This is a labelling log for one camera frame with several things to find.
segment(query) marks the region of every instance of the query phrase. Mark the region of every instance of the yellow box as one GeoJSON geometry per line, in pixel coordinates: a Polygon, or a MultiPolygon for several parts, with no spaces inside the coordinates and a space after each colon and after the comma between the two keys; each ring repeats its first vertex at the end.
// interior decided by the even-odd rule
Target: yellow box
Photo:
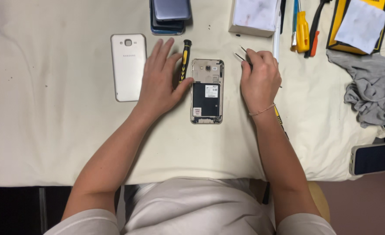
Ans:
{"type": "MultiPolygon", "coordinates": [[[[385,11],[385,0],[361,0],[361,1],[366,2],[372,6],[375,6],[385,11]]],[[[331,25],[331,30],[329,32],[328,44],[326,45],[326,49],[345,51],[345,52],[350,52],[350,53],[359,54],[359,55],[366,55],[367,53],[361,51],[356,47],[353,47],[349,44],[335,40],[336,33],[338,32],[338,29],[341,26],[343,17],[345,16],[346,10],[350,2],[351,0],[336,0],[335,11],[333,12],[332,25],[331,25]]],[[[383,36],[384,36],[384,29],[381,30],[380,37],[378,38],[372,53],[380,51],[383,36]]]]}

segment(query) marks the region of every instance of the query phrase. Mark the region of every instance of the left hand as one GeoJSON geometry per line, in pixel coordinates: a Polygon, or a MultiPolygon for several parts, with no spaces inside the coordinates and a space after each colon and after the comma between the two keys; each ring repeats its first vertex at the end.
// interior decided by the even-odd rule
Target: left hand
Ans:
{"type": "Polygon", "coordinates": [[[139,101],[136,105],[144,115],[148,115],[153,121],[168,112],[185,93],[189,85],[194,81],[189,77],[183,80],[176,89],[172,86],[172,73],[175,63],[182,57],[181,53],[168,57],[168,53],[174,44],[174,38],[170,38],[165,45],[159,39],[153,48],[153,52],[144,65],[142,88],[139,101]]]}

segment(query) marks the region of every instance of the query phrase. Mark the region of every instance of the yellow tool handle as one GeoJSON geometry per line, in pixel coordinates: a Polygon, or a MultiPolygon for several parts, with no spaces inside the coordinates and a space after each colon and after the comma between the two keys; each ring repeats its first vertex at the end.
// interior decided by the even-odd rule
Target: yellow tool handle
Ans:
{"type": "Polygon", "coordinates": [[[309,24],[306,21],[306,12],[297,13],[297,52],[302,53],[310,49],[309,24]]]}

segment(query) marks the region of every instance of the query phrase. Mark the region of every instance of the screwdriver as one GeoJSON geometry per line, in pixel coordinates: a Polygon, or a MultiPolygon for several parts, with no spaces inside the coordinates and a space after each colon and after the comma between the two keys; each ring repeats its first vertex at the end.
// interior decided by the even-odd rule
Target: screwdriver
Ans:
{"type": "Polygon", "coordinates": [[[297,13],[297,52],[306,52],[310,49],[309,24],[306,21],[306,12],[301,11],[300,0],[298,0],[297,13]]]}
{"type": "Polygon", "coordinates": [[[181,76],[179,77],[179,83],[185,79],[185,73],[187,72],[188,61],[190,60],[190,48],[191,41],[186,39],[184,40],[184,51],[182,52],[182,68],[181,76]]]}

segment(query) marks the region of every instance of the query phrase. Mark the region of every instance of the floor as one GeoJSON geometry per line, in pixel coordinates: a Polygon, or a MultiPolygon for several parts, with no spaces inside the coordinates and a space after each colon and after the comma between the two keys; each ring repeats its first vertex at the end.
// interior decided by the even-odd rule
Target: floor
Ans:
{"type": "Polygon", "coordinates": [[[385,234],[385,173],[318,184],[328,200],[337,234],[385,234]]]}

